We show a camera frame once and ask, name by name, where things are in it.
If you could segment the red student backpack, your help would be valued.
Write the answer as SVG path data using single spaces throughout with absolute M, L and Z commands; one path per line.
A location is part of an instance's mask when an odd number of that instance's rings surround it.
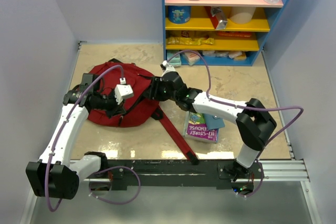
M 119 77 L 124 76 L 127 84 L 132 87 L 134 96 L 125 101 L 125 108 L 131 110 L 126 115 L 107 118 L 102 109 L 102 96 L 114 97 L 114 89 L 120 83 Z M 89 121 L 109 127 L 136 127 L 153 118 L 161 123 L 183 155 L 193 165 L 199 160 L 187 144 L 186 140 L 161 109 L 160 101 L 149 100 L 144 97 L 144 91 L 149 87 L 154 74 L 136 66 L 133 63 L 122 63 L 117 59 L 95 66 L 90 72 L 83 74 L 82 81 L 64 96 L 63 104 L 74 104 L 90 85 L 94 84 L 86 96 L 79 102 L 80 106 L 88 109 Z

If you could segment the purple storey treehouse book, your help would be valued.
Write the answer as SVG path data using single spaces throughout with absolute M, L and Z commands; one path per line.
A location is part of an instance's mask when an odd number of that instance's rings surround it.
M 213 143 L 218 142 L 219 130 L 209 130 L 203 114 L 187 112 L 182 136 L 193 140 Z

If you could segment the blue snap wallet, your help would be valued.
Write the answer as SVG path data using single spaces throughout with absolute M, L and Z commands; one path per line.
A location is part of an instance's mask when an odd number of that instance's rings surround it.
M 222 118 L 205 113 L 203 114 L 203 116 L 208 130 L 216 130 L 225 127 L 225 123 Z

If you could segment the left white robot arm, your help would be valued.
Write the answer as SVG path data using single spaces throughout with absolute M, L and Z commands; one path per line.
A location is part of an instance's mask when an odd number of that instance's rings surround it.
M 82 159 L 70 162 L 71 153 L 83 123 L 92 109 L 120 114 L 123 103 L 133 96 L 125 77 L 117 80 L 109 97 L 100 94 L 103 75 L 85 73 L 81 84 L 64 96 L 59 122 L 38 161 L 29 162 L 26 175 L 37 197 L 73 199 L 79 183 L 92 174 L 103 178 L 108 174 L 107 157 L 101 152 L 87 152 Z

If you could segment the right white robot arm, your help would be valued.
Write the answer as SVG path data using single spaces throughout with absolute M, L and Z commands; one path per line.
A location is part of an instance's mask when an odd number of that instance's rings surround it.
M 145 97 L 155 101 L 172 100 L 183 111 L 209 114 L 235 124 L 243 145 L 233 163 L 225 167 L 225 172 L 235 179 L 246 178 L 252 173 L 253 163 L 277 126 L 258 99 L 244 102 L 208 95 L 205 91 L 188 87 L 175 71 L 152 77 Z

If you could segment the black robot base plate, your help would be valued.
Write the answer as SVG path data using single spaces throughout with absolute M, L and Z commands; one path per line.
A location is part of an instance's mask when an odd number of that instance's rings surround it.
M 238 168 L 233 159 L 201 159 L 192 165 L 185 159 L 109 159 L 112 190 L 142 187 L 213 187 L 242 191 L 248 180 L 264 178 L 260 165 Z

